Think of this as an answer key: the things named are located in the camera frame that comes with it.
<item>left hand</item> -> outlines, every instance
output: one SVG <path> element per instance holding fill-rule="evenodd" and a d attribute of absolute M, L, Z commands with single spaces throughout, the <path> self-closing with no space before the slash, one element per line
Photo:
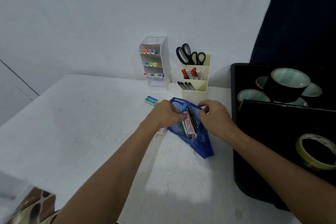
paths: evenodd
<path fill-rule="evenodd" d="M 175 123 L 184 120 L 184 115 L 179 113 L 175 106 L 168 100 L 157 103 L 153 110 L 147 115 L 148 122 L 156 123 L 157 129 L 173 126 Z"/>

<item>right hand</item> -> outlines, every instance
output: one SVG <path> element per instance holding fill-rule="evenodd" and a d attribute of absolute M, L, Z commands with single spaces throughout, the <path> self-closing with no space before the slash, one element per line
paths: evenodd
<path fill-rule="evenodd" d="M 198 105 L 205 106 L 198 115 L 204 127 L 213 135 L 226 141 L 240 131 L 226 107 L 217 100 L 204 100 Z"/>

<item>beige pen holder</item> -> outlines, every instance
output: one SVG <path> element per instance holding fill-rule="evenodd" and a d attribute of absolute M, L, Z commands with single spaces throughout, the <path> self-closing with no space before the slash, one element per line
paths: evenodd
<path fill-rule="evenodd" d="M 210 72 L 210 59 L 211 54 L 206 54 L 206 58 L 203 66 L 199 65 L 186 65 L 185 69 L 190 69 L 190 71 L 195 67 L 199 69 L 204 77 L 204 80 L 190 80 L 183 79 L 183 82 L 191 82 L 195 90 L 182 90 L 182 98 L 190 101 L 191 103 L 198 104 L 199 102 L 207 99 L 208 93 L 208 80 Z"/>

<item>black fabric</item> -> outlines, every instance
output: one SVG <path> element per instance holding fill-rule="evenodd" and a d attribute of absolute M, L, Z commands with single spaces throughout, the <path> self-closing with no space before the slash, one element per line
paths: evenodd
<path fill-rule="evenodd" d="M 327 67 L 335 39 L 336 0 L 271 0 L 250 63 Z"/>

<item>black tray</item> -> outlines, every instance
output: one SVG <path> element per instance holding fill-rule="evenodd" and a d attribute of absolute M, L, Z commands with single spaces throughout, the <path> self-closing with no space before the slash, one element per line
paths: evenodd
<path fill-rule="evenodd" d="M 290 67 L 306 73 L 322 88 L 319 97 L 302 97 L 309 107 L 244 100 L 239 107 L 237 94 L 244 89 L 257 89 L 259 76 L 269 76 L 273 69 Z M 331 98 L 333 74 L 329 70 L 293 66 L 266 66 L 236 63 L 231 65 L 232 118 L 237 126 L 255 140 L 263 143 L 284 158 L 314 173 L 336 186 L 336 171 L 308 169 L 295 150 L 296 140 L 305 133 L 314 133 L 335 142 L 332 131 L 336 106 Z M 265 180 L 234 150 L 234 180 L 246 195 L 288 210 L 283 201 Z"/>

